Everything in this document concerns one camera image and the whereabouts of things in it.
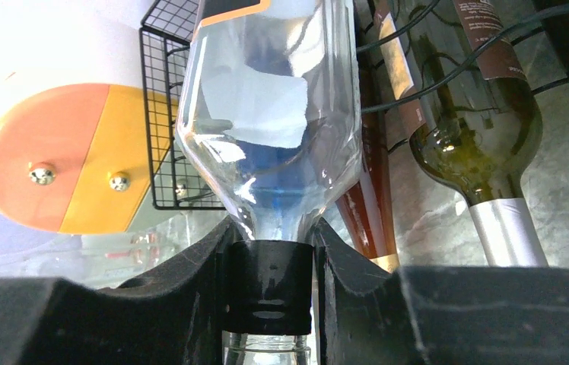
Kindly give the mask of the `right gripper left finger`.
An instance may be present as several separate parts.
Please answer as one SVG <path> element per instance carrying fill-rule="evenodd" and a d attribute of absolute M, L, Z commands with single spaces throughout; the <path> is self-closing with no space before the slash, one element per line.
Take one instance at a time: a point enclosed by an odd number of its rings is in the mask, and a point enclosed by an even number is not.
<path fill-rule="evenodd" d="M 220 364 L 218 250 L 199 242 L 116 288 L 64 278 L 0 278 L 0 364 Z"/>

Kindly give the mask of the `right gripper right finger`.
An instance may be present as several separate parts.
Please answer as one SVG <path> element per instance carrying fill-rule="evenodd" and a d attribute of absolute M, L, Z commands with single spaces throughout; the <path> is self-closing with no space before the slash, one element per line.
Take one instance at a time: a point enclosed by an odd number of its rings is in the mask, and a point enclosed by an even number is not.
<path fill-rule="evenodd" d="M 323 364 L 569 364 L 569 269 L 388 273 L 325 221 L 311 236 Z"/>

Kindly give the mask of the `clear bottle white label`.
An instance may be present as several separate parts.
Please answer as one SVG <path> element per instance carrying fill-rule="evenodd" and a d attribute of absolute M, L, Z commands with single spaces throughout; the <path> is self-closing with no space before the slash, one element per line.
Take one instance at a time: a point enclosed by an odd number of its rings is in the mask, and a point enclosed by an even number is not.
<path fill-rule="evenodd" d="M 117 287 L 177 253 L 163 234 L 72 235 L 0 255 L 0 278 L 64 277 L 88 287 Z"/>

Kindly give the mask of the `clear bottle gold black label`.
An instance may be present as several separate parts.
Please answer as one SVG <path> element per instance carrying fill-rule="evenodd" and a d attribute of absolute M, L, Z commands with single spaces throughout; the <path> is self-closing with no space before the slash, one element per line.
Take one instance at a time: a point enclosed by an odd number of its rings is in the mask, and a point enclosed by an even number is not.
<path fill-rule="evenodd" d="M 360 173 L 361 102 L 350 1 L 202 1 L 176 133 L 239 239 L 221 250 L 222 363 L 307 364 L 322 213 Z M 259 208 L 238 141 L 301 148 L 315 183 Z"/>

